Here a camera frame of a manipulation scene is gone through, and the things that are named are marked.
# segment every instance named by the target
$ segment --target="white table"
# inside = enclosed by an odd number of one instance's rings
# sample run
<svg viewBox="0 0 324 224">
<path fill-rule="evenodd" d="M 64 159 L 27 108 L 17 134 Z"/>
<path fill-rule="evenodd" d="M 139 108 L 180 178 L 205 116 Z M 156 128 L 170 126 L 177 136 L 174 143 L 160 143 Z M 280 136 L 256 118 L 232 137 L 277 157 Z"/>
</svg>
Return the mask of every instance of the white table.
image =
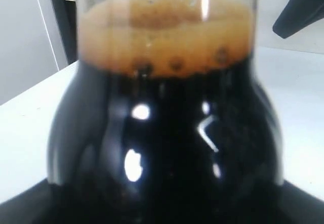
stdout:
<svg viewBox="0 0 324 224">
<path fill-rule="evenodd" d="M 324 55 L 258 48 L 283 130 L 285 179 L 324 200 Z M 0 203 L 46 178 L 47 138 L 77 63 L 0 106 Z"/>
</svg>

